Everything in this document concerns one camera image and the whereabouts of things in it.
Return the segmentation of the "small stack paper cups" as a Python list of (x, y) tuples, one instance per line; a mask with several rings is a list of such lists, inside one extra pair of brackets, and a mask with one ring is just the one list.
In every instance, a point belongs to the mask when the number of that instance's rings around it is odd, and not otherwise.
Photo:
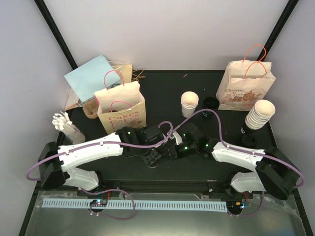
[(191, 116), (198, 105), (199, 97), (195, 92), (187, 91), (181, 96), (182, 115), (186, 118)]

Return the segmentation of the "cream paper bag pink sides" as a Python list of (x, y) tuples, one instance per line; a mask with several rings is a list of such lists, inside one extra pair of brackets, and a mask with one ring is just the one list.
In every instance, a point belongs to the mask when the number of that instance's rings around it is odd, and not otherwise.
[(123, 127), (147, 126), (145, 98), (137, 81), (96, 91), (97, 115), (107, 134)]

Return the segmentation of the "black lid stack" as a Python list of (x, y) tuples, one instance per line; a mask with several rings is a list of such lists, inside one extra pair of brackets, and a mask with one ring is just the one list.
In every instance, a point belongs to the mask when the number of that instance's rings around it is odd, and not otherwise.
[[(202, 104), (203, 109), (211, 109), (213, 111), (216, 111), (219, 108), (219, 106), (220, 106), (219, 100), (215, 97), (210, 97), (210, 96), (206, 97), (203, 100), (203, 104)], [(203, 111), (202, 115), (204, 119), (209, 120), (212, 118), (214, 114), (209, 111)]]

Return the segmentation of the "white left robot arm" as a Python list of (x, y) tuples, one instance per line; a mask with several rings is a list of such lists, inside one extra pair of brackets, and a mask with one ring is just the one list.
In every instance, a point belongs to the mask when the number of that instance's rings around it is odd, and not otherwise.
[(41, 187), (52, 190), (63, 185), (89, 190), (101, 196), (106, 185), (99, 171), (86, 171), (81, 165), (108, 157), (147, 157), (166, 142), (156, 125), (149, 128), (123, 127), (103, 138), (76, 145), (47, 143), (38, 159)]

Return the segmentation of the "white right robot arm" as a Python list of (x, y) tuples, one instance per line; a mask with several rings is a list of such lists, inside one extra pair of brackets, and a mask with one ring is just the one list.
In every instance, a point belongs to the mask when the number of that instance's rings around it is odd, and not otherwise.
[(297, 167), (277, 147), (251, 149), (224, 144), (219, 139), (203, 136), (191, 123), (173, 132), (159, 151), (172, 160), (199, 154), (247, 169), (246, 173), (233, 174), (224, 185), (224, 193), (229, 198), (236, 198), (243, 192), (264, 191), (279, 200), (287, 200), (299, 179)]

